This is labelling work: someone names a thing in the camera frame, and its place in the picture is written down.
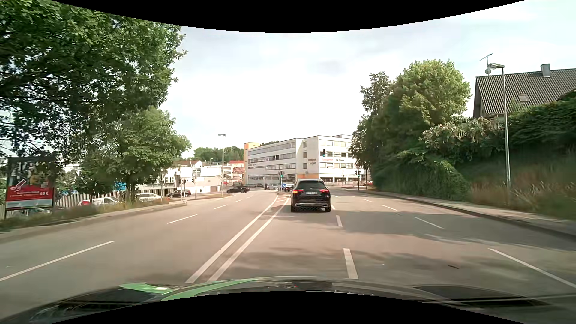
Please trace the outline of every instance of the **sky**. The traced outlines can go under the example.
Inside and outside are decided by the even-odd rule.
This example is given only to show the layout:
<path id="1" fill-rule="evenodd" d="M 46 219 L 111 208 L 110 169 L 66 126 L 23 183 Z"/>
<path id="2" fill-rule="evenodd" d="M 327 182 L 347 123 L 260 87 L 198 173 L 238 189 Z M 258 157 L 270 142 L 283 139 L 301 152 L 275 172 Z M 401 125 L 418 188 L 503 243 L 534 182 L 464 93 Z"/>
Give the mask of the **sky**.
<path id="1" fill-rule="evenodd" d="M 414 24 L 326 33 L 183 27 L 188 54 L 160 107 L 198 147 L 352 134 L 369 74 L 394 79 L 414 61 L 452 60 L 472 89 L 486 60 L 506 73 L 576 67 L 573 0 L 527 0 Z M 473 98 L 467 115 L 472 115 Z"/>

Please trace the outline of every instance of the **car rear window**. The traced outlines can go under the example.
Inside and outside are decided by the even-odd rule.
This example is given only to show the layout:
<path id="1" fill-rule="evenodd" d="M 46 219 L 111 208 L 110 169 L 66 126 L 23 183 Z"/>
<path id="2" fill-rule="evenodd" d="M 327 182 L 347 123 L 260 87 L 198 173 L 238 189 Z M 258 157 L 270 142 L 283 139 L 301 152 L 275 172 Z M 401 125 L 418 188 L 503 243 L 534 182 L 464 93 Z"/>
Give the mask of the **car rear window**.
<path id="1" fill-rule="evenodd" d="M 319 189 L 326 189 L 324 183 L 319 181 L 302 181 L 298 184 L 297 189 L 303 190 L 319 190 Z"/>

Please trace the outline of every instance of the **rear bumper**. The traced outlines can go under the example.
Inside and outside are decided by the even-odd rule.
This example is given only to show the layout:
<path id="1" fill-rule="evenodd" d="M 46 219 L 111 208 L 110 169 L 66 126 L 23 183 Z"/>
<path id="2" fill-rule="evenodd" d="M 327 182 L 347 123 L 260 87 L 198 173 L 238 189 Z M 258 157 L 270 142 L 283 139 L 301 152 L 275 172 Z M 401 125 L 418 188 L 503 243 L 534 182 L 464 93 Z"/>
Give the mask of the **rear bumper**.
<path id="1" fill-rule="evenodd" d="M 314 202 L 296 202 L 294 207 L 320 207 L 328 208 L 330 207 L 329 201 L 314 201 Z"/>

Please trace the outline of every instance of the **street lamp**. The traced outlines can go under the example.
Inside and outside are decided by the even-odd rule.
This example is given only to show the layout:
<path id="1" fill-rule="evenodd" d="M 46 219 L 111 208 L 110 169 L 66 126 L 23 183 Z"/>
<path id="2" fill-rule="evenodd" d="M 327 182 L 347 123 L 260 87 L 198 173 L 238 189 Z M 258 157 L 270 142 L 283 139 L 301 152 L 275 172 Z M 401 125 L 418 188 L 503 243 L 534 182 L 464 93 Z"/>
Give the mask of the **street lamp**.
<path id="1" fill-rule="evenodd" d="M 502 100 L 504 101 L 504 134 L 506 142 L 506 185 L 508 190 L 510 190 L 510 149 L 508 147 L 508 109 L 506 107 L 506 77 L 504 75 L 504 65 L 497 63 L 488 64 L 488 69 L 486 69 L 486 74 L 490 74 L 492 70 L 502 69 Z"/>
<path id="2" fill-rule="evenodd" d="M 222 136 L 222 185 L 221 185 L 221 189 L 222 189 L 222 195 L 224 195 L 224 136 L 226 136 L 226 134 L 218 134 L 218 136 Z"/>

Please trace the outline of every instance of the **antenna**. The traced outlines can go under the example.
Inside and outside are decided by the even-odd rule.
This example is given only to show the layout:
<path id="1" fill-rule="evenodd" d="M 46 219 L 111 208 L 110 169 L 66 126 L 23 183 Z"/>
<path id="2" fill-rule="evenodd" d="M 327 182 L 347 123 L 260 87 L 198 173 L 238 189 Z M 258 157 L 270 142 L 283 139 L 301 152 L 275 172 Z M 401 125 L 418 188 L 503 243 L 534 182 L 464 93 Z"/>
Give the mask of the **antenna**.
<path id="1" fill-rule="evenodd" d="M 480 59 L 480 61 L 482 61 L 483 59 L 486 59 L 486 66 L 488 66 L 488 56 L 492 55 L 492 53 L 484 56 L 483 58 Z"/>

